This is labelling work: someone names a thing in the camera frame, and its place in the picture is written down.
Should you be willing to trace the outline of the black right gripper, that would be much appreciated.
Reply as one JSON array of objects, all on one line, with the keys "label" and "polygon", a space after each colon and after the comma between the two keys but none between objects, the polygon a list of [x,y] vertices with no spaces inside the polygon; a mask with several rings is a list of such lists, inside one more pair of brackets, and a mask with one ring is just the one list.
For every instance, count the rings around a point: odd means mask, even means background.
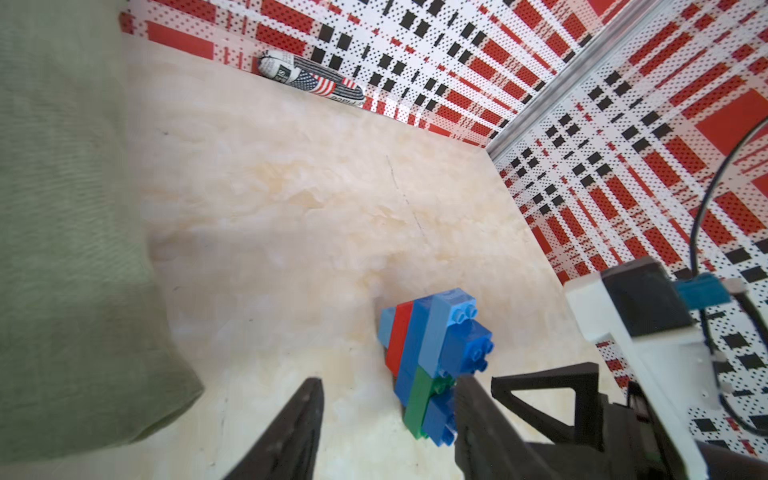
[{"label": "black right gripper", "polygon": [[603,403],[599,367],[583,362],[491,379],[491,395],[555,444],[530,447],[562,479],[692,479],[644,392]]}]

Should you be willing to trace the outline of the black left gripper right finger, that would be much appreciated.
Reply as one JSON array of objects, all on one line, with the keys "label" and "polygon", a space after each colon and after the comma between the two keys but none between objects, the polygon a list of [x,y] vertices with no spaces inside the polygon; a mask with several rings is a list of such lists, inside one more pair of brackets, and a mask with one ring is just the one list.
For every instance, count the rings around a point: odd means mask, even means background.
[{"label": "black left gripper right finger", "polygon": [[473,376],[454,393],[455,462],[466,479],[550,479],[552,470],[522,440]]}]

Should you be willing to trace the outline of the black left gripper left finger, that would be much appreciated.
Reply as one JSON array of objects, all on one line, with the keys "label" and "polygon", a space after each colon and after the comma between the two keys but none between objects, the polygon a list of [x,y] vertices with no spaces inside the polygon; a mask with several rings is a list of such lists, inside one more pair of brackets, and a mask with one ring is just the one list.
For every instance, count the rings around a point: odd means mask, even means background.
[{"label": "black left gripper left finger", "polygon": [[323,412],[322,380],[308,377],[225,479],[312,479]]}]

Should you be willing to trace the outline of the green lego brick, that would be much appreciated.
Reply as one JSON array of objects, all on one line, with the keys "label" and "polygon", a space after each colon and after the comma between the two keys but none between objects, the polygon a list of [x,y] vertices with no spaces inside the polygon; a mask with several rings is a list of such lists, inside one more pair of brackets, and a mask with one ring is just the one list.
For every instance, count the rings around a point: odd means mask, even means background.
[{"label": "green lego brick", "polygon": [[412,376],[403,372],[398,377],[396,390],[399,393],[404,393],[400,386],[404,386],[407,379],[411,380],[411,387],[404,404],[403,420],[408,431],[415,439],[419,440],[428,437],[422,430],[422,423],[430,397],[453,388],[456,380],[450,376],[432,378],[420,366],[417,366]]}]

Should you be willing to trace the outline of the blue tiny lego brick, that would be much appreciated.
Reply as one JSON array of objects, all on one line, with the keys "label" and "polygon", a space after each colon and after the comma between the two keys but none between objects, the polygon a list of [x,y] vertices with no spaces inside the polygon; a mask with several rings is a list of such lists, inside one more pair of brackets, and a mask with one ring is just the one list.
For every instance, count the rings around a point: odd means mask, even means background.
[{"label": "blue tiny lego brick", "polygon": [[465,320],[446,330],[439,359],[442,372],[457,378],[483,372],[493,351],[492,333],[475,320]]}]

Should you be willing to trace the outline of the blue long lego brick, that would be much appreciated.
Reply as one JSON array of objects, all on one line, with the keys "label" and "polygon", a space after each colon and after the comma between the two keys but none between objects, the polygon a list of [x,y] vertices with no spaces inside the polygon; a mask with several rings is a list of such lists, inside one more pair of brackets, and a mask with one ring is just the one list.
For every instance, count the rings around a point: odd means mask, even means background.
[{"label": "blue long lego brick", "polygon": [[408,406],[418,366],[433,378],[448,376],[445,368],[440,366],[448,310],[445,292],[417,299],[413,303],[395,383],[395,393],[404,408]]}]

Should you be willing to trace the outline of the red lego brick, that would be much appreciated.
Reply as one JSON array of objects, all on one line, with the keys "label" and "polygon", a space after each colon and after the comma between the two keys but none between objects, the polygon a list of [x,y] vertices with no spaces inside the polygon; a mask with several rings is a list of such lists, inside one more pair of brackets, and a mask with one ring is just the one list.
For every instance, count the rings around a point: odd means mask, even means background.
[{"label": "red lego brick", "polygon": [[395,378],[398,377],[405,340],[413,310],[413,301],[397,305],[392,309],[392,318],[387,345],[385,364]]}]

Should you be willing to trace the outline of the small light blue lego brick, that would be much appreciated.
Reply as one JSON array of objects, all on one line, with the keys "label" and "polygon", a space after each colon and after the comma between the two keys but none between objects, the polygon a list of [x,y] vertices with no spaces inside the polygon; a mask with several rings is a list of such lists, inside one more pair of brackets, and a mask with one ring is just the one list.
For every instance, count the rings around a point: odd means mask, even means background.
[{"label": "small light blue lego brick", "polygon": [[384,349],[389,348],[391,333],[394,325],[396,308],[385,308],[381,311],[377,338]]}]

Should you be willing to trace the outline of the blue lego brick front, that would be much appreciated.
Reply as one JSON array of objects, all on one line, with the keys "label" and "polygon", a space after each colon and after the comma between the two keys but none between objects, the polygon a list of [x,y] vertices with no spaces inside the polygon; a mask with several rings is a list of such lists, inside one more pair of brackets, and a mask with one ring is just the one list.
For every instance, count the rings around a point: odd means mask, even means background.
[{"label": "blue lego brick front", "polygon": [[457,435],[454,389],[430,397],[422,430],[436,446],[451,446]]}]

